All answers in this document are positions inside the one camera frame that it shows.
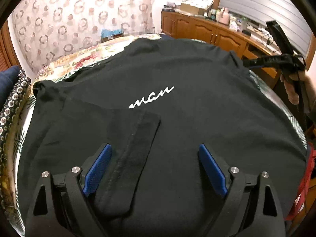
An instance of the printed logo on shirt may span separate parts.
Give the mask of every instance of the printed logo on shirt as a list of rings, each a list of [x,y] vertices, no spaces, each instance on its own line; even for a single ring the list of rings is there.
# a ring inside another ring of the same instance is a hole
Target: printed logo on shirt
[[[174,87],[172,87],[171,89],[168,89],[168,87],[166,87],[165,90],[164,90],[164,91],[161,90],[160,93],[159,93],[156,97],[155,97],[155,93],[152,92],[152,93],[148,96],[147,101],[145,101],[145,98],[143,97],[140,101],[137,100],[134,104],[131,104],[131,105],[129,106],[129,108],[130,108],[130,109],[133,109],[133,108],[135,108],[136,105],[137,105],[137,106],[140,106],[142,103],[147,104],[147,103],[149,103],[149,102],[152,102],[152,101],[154,101],[154,100],[157,100],[159,97],[162,97],[165,93],[170,93],[170,92],[173,90],[173,88],[174,88]]]

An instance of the blue gripper pad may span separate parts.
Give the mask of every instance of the blue gripper pad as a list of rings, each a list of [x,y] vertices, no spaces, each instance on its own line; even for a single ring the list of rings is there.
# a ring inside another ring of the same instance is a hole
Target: blue gripper pad
[[[218,195],[225,197],[228,192],[225,176],[204,144],[200,145],[198,157],[206,171],[214,191]]]
[[[91,193],[94,193],[104,175],[106,168],[112,157],[112,147],[107,144],[104,148],[102,146],[102,151],[97,151],[97,153],[89,157],[83,164],[83,171],[81,173],[81,185],[83,189],[83,194],[89,197]]]

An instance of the window blind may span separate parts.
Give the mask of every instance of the window blind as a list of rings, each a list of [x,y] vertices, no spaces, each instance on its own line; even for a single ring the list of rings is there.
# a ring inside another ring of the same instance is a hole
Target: window blind
[[[219,6],[265,26],[266,21],[276,20],[291,44],[306,56],[312,31],[290,0],[220,0]]]

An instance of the leaf pattern bedding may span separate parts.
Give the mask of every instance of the leaf pattern bedding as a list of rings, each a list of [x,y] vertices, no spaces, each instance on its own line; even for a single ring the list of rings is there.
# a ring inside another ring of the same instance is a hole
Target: leaf pattern bedding
[[[107,59],[121,51],[124,50],[124,47],[128,46],[131,42],[136,40],[137,38],[148,38],[148,39],[160,39],[161,37],[156,34],[148,34],[141,35],[138,37],[129,36],[122,37],[110,40],[108,42],[99,44],[97,46],[90,47],[88,49],[82,50],[80,52],[64,56],[57,61],[50,63],[48,66],[43,67],[39,73],[35,82],[41,80],[52,80],[54,82],[59,82],[64,79],[67,79],[72,74],[74,74],[77,70],[82,67],[90,66],[97,61]],[[306,139],[302,128],[300,127],[297,120],[294,118],[292,113],[287,109],[282,100],[270,89],[266,83],[264,83],[255,73],[250,71],[250,77],[256,83],[258,89],[273,103],[275,103],[289,118],[294,129],[298,133],[303,145],[306,147]],[[15,135],[15,143],[14,143],[14,174],[15,174],[15,189],[16,189],[16,203],[17,210],[14,215],[11,215],[9,218],[10,223],[16,229],[16,231],[24,236],[25,228],[21,218],[19,206],[18,206],[18,185],[17,185],[17,172],[18,172],[18,164],[23,148],[23,143],[26,137],[26,133],[28,127],[31,122],[34,106],[35,106],[36,98],[31,92],[30,97],[28,98],[19,118],[18,128]]]

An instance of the red fabric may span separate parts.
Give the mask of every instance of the red fabric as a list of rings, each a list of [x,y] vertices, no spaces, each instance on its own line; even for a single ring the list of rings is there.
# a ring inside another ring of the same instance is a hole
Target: red fabric
[[[300,197],[298,200],[298,203],[295,205],[293,204],[291,211],[289,215],[285,218],[285,220],[293,220],[294,217],[298,214],[300,208],[305,202],[305,196],[307,195],[308,189],[309,189],[309,182],[311,180],[311,174],[315,166],[315,158],[316,158],[316,151],[314,150],[314,147],[311,143],[308,143],[309,146],[311,147],[311,153],[308,158],[307,166],[306,166],[306,171],[304,174],[304,177],[298,187],[298,192],[297,192],[297,197]]]

